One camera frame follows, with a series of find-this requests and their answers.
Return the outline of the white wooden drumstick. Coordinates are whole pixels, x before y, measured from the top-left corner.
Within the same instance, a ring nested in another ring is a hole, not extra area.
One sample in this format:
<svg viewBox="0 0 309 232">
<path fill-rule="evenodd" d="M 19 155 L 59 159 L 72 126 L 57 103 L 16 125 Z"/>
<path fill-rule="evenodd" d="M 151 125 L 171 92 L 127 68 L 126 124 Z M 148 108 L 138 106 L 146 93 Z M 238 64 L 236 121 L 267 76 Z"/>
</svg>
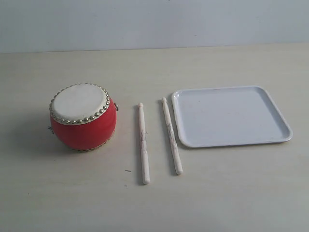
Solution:
<svg viewBox="0 0 309 232">
<path fill-rule="evenodd" d="M 169 107 L 167 104 L 167 99 L 163 97 L 161 101 L 162 101 L 163 112 L 164 112 L 166 127 L 168 131 L 168 136 L 169 136 L 171 152 L 172 152 L 173 161 L 174 161 L 175 172 L 177 175 L 181 175 L 183 173 L 183 167 L 182 167 L 181 158 L 179 155 L 178 146 L 177 146 L 177 142 L 176 142 L 176 138 L 175 138 L 175 134 L 173 130 L 173 125 L 171 121 Z"/>
<path fill-rule="evenodd" d="M 139 118 L 139 129 L 140 129 L 142 181 L 143 184 L 147 185 L 150 183 L 150 169 L 149 169 L 149 160 L 147 153 L 146 128 L 145 128 L 145 118 L 144 118 L 144 110 L 142 102 L 138 104 L 138 118 Z"/>
</svg>

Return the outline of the small red drum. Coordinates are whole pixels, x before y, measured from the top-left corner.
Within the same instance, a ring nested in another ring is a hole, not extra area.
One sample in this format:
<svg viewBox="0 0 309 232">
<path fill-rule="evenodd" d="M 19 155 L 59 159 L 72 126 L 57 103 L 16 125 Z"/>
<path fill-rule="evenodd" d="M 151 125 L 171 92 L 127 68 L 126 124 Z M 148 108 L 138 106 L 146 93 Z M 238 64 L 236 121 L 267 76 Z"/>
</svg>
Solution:
<svg viewBox="0 0 309 232">
<path fill-rule="evenodd" d="M 93 150 L 113 136 L 117 112 L 118 105 L 105 88 L 92 83 L 71 85 L 51 99 L 50 129 L 71 149 Z"/>
</svg>

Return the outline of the white plastic tray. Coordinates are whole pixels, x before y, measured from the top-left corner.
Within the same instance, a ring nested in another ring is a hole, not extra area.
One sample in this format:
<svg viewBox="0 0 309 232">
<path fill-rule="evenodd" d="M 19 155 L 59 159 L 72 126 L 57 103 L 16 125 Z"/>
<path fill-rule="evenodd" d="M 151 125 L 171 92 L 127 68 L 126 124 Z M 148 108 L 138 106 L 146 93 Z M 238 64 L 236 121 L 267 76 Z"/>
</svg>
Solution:
<svg viewBox="0 0 309 232">
<path fill-rule="evenodd" d="M 190 148 L 277 144 L 293 131 L 259 86 L 181 89 L 171 95 L 180 142 Z"/>
</svg>

